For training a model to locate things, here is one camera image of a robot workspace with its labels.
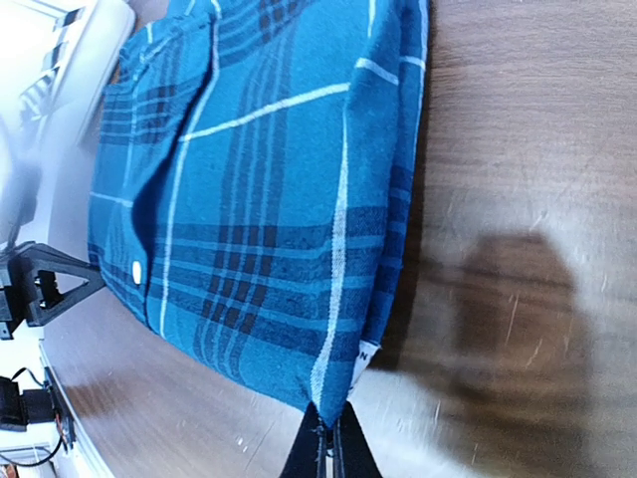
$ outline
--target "wood grain surface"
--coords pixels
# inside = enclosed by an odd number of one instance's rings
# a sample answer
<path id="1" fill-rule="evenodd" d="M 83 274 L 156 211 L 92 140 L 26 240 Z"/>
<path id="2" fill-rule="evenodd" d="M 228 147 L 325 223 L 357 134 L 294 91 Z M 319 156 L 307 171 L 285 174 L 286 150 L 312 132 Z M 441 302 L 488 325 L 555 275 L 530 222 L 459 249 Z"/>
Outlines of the wood grain surface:
<path id="1" fill-rule="evenodd" d="M 386 477 L 637 476 L 636 25 L 633 0 L 433 2 L 406 266 L 353 397 Z M 69 208 L 52 243 L 83 255 Z M 107 291 L 46 334 L 115 476 L 278 476 L 300 414 Z"/>

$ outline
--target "shirt tag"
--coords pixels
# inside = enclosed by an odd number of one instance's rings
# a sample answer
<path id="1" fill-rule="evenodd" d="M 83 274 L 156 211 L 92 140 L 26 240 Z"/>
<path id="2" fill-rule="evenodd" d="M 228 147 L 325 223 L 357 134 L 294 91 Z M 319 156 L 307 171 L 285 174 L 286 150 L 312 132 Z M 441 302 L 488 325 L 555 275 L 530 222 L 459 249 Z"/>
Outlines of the shirt tag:
<path id="1" fill-rule="evenodd" d="M 354 374 L 351 378 L 349 393 L 354 390 L 358 379 L 371 362 L 371 359 L 376 355 L 378 349 L 380 349 L 380 346 L 375 346 L 366 341 L 360 341 L 360 344 L 358 344 L 358 357 L 356 357 L 356 362 L 354 363 Z"/>

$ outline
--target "white button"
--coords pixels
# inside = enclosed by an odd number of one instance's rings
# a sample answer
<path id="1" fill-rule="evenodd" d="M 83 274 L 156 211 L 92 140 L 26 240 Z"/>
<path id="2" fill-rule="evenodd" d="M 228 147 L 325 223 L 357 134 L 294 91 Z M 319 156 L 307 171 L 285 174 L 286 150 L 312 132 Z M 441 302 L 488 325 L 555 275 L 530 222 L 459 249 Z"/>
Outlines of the white button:
<path id="1" fill-rule="evenodd" d="M 132 263 L 132 282 L 136 285 L 141 284 L 141 264 L 139 261 Z"/>

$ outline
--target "black clip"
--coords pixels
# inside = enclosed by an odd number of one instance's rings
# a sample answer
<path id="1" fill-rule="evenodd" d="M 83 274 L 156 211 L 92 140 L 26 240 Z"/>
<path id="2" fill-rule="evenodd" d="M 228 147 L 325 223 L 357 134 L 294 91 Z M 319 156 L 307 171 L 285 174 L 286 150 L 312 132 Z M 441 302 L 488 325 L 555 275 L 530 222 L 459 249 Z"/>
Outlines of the black clip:
<path id="1" fill-rule="evenodd" d="M 310 403 L 281 478 L 325 478 L 328 456 L 334 478 L 382 478 L 349 402 L 333 429 Z"/>

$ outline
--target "plaid flannel shirt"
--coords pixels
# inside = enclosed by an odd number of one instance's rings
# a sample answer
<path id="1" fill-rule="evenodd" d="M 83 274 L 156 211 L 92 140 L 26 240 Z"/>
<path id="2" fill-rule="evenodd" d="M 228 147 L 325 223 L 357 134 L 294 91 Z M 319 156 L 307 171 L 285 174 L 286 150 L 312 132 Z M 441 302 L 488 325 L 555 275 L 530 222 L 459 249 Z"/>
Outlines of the plaid flannel shirt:
<path id="1" fill-rule="evenodd" d="M 106 89 L 89 252 L 152 331 L 328 424 L 407 228 L 426 0 L 179 0 Z"/>

